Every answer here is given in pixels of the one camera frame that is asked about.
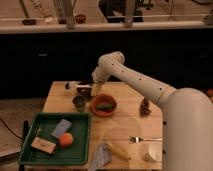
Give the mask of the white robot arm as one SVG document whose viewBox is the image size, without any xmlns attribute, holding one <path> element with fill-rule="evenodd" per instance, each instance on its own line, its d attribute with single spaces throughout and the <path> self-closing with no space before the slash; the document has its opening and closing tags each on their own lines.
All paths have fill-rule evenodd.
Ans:
<svg viewBox="0 0 213 171">
<path fill-rule="evenodd" d="M 92 78 L 102 84 L 114 76 L 161 109 L 162 171 L 213 171 L 213 102 L 200 90 L 176 89 L 124 61 L 119 51 L 101 56 Z"/>
</svg>

